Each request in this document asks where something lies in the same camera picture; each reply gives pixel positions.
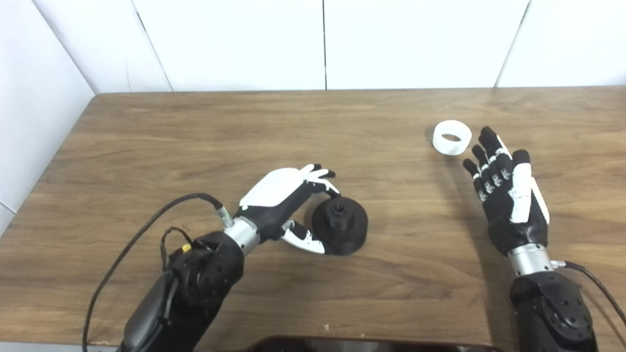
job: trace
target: white wall panel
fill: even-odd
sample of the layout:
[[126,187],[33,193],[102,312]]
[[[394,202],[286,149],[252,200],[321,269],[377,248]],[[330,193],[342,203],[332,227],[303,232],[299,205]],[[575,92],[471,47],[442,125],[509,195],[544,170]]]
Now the white wall panel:
[[175,91],[324,89],[322,0],[135,0]]
[[131,0],[33,0],[97,93],[171,91]]
[[0,201],[16,211],[94,96],[31,1],[0,1]]
[[0,237],[2,237],[2,234],[11,222],[11,219],[13,219],[13,213],[0,204]]
[[490,87],[528,0],[326,0],[328,89]]
[[626,0],[532,0],[499,86],[626,85]]

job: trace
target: robotic arm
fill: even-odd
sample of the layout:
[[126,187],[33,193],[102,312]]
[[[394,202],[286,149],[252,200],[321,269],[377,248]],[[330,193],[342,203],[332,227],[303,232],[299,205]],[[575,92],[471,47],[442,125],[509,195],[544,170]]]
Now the robotic arm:
[[463,166],[474,180],[489,222],[491,243],[507,256],[516,275],[510,299],[521,352],[598,351],[593,323],[580,286],[555,271],[565,262],[546,252],[550,215],[532,177],[526,150],[513,155],[484,127]]
[[224,208],[218,209],[224,229],[169,255],[168,270],[126,324],[118,351],[193,351],[230,288],[243,276],[245,256],[268,239],[283,238],[312,252],[330,253],[327,242],[289,217],[313,193],[339,198],[327,180],[334,176],[317,164],[274,170],[241,199],[233,219]]

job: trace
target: white ring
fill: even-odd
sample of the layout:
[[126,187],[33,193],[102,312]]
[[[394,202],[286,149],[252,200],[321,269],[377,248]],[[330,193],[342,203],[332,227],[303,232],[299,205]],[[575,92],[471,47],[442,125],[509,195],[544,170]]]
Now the white ring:
[[[444,135],[453,135],[458,141],[448,140]],[[434,128],[433,146],[439,153],[459,155],[470,145],[471,130],[464,123],[455,120],[439,122]]]

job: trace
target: black cable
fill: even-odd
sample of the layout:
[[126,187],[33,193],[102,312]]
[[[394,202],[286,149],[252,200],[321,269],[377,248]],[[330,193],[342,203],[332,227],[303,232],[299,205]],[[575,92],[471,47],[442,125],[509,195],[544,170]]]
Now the black cable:
[[124,259],[128,251],[130,251],[130,249],[135,244],[135,242],[137,242],[137,240],[150,228],[150,226],[152,226],[157,221],[159,217],[161,217],[161,215],[163,215],[166,211],[170,210],[174,205],[177,205],[179,203],[182,203],[190,199],[206,200],[207,202],[210,202],[211,204],[213,204],[213,206],[215,207],[215,210],[223,207],[222,203],[216,198],[212,197],[211,195],[208,195],[205,193],[192,193],[192,194],[184,195],[180,198],[177,198],[167,203],[166,206],[162,207],[158,212],[156,212],[150,218],[150,220],[148,220],[148,222],[146,222],[141,227],[141,229],[133,236],[133,238],[131,238],[130,241],[128,241],[128,244],[126,245],[126,247],[122,249],[122,251],[120,252],[120,255],[115,259],[115,262],[113,262],[113,265],[111,265],[109,270],[106,272],[105,276],[102,278],[102,281],[100,282],[100,284],[96,288],[96,291],[93,293],[93,296],[91,297],[91,301],[89,302],[89,307],[87,308],[87,315],[85,317],[85,325],[83,326],[83,340],[81,344],[83,348],[83,352],[88,352],[87,351],[87,334],[89,333],[91,315],[93,314],[93,308],[96,305],[96,300],[98,299],[98,296],[100,295],[100,292],[104,288],[105,284],[109,281],[109,279],[113,275],[113,272],[115,271],[115,269],[117,269],[117,267],[120,265],[122,259]]
[[608,289],[602,284],[602,282],[600,282],[600,280],[597,277],[595,277],[589,270],[587,270],[587,268],[576,263],[565,261],[565,267],[580,271],[583,274],[587,275],[587,277],[589,277],[591,281],[593,281],[593,283],[595,283],[598,286],[598,288],[602,291],[602,293],[604,293],[608,301],[611,302],[611,305],[617,312],[617,315],[619,315],[620,318],[622,318],[624,325],[626,325],[626,315],[624,315],[624,311],[622,311],[622,308],[620,308],[620,306],[617,304],[615,298],[613,298],[613,296],[609,293]]

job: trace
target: wood grain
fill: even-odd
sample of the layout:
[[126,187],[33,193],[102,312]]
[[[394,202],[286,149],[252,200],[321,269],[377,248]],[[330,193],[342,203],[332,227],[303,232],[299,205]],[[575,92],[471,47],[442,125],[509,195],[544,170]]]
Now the wood grain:
[[[208,192],[234,211],[268,171],[318,162],[368,211],[365,246],[348,257],[256,248],[200,349],[365,334],[514,350],[509,263],[486,238],[464,155],[435,151],[433,127],[460,120],[476,140],[490,125],[528,149],[552,214],[551,257],[586,265],[626,306],[625,102],[625,87],[97,96],[0,239],[0,340],[79,343],[98,282],[162,205]],[[120,342],[171,225],[221,228],[200,202],[168,213],[103,291],[90,341]],[[600,350],[622,351],[607,300],[569,276],[583,284]]]

